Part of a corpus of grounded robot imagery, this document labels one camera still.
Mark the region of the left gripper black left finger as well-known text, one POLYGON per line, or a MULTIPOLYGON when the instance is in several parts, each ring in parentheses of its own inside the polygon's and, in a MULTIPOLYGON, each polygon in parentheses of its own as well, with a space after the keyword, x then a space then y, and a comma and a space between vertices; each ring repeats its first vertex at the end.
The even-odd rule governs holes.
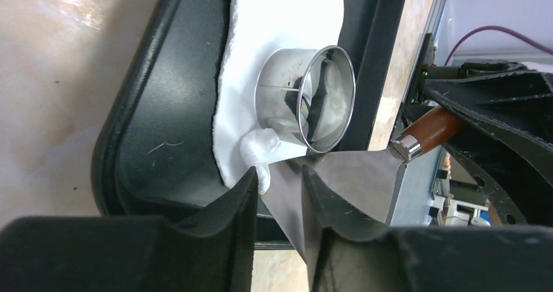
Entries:
POLYGON ((178 223, 19 218, 1 230, 2 291, 249 291, 258 177, 178 223))

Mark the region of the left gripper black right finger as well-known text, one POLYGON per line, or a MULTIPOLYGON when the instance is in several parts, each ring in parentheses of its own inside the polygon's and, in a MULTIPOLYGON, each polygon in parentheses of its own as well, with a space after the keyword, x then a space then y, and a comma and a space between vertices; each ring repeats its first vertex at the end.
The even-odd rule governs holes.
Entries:
POLYGON ((301 177, 311 291, 552 290, 548 227, 389 227, 301 177))

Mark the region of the metal scraper wooden handle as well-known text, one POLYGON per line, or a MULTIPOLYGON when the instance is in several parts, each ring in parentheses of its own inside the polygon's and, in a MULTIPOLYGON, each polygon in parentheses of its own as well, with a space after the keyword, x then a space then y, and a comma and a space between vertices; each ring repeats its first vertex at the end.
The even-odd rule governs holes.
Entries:
POLYGON ((271 180, 261 199, 291 245, 305 259, 314 235, 303 211, 302 186, 313 178, 361 211, 392 226, 425 222, 430 208, 432 171, 414 179, 417 165, 438 157, 438 146, 457 134, 464 122, 436 106, 409 125, 380 151, 339 151, 312 154, 269 164, 271 180))

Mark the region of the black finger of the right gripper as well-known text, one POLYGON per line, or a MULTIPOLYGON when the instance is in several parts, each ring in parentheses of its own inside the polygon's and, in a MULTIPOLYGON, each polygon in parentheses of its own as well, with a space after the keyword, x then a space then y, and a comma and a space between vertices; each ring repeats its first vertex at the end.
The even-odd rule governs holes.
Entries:
POLYGON ((474 131, 461 131, 445 148, 490 199, 504 224, 552 225, 552 148, 515 148, 474 131))

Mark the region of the clear glass cup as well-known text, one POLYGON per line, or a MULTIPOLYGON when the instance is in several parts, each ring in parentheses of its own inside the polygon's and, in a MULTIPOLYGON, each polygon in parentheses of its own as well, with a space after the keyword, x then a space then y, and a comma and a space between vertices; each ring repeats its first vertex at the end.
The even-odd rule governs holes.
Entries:
POLYGON ((313 153, 334 149, 349 126, 355 74, 340 46, 282 49, 260 72, 255 94, 259 125, 313 153))

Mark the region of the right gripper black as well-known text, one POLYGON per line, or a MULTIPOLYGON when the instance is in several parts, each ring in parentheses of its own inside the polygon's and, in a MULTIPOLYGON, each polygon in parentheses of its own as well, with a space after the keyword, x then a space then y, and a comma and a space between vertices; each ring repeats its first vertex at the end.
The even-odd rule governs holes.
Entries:
POLYGON ((427 33, 402 112, 408 106, 424 104, 426 94, 508 146, 552 182, 552 74, 500 59, 438 66, 434 63, 436 51, 434 35, 427 33))

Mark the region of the black baking tray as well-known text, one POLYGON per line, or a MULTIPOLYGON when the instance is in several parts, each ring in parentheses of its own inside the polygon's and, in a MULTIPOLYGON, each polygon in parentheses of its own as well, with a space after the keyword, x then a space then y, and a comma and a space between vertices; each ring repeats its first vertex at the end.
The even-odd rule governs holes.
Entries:
MULTIPOLYGON (((225 193, 211 133, 230 1, 158 0, 95 145, 101 214, 177 222, 225 193)), ((357 96, 340 151, 368 147, 404 3, 345 0, 338 45, 352 59, 357 96)))

